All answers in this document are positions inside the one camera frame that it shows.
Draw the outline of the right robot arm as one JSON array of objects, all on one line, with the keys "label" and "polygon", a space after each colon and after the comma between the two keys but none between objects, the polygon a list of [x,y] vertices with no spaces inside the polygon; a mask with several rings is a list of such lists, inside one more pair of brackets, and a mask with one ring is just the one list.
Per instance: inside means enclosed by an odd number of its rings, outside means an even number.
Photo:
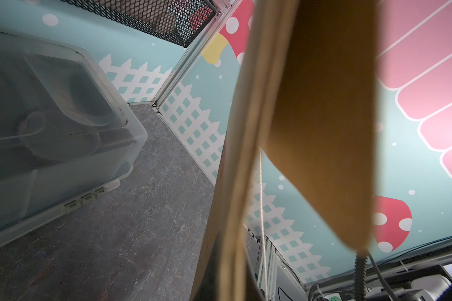
[{"label": "right robot arm", "polygon": [[[451,263],[452,245],[423,254],[418,250],[411,250],[379,264],[378,267],[389,285],[398,286],[430,275],[442,275],[452,280],[452,275],[446,269],[446,266]],[[318,295],[320,292],[349,290],[353,287],[354,273],[352,272],[331,280],[314,283],[310,286],[310,293]]]}]

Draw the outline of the brown file bag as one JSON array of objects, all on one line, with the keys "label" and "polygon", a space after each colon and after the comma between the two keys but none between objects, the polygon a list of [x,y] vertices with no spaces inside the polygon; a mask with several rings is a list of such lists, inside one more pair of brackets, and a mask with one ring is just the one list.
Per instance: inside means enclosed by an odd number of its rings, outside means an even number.
[{"label": "brown file bag", "polygon": [[192,300],[261,300],[242,220],[260,151],[349,248],[374,209],[375,1],[259,1]]}]

